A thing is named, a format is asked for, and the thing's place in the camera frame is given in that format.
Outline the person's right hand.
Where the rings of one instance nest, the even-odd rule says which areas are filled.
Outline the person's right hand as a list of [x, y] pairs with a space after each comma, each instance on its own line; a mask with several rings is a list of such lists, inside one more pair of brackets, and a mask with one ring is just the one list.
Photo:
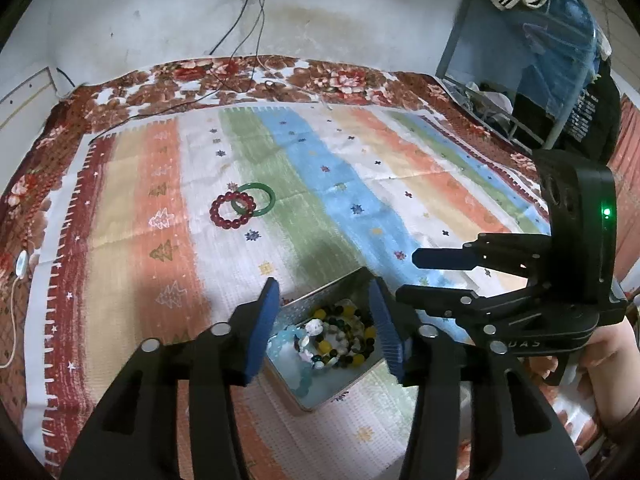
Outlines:
[[597, 328], [579, 364], [589, 375], [603, 426], [622, 428], [639, 405], [639, 348], [628, 318]]

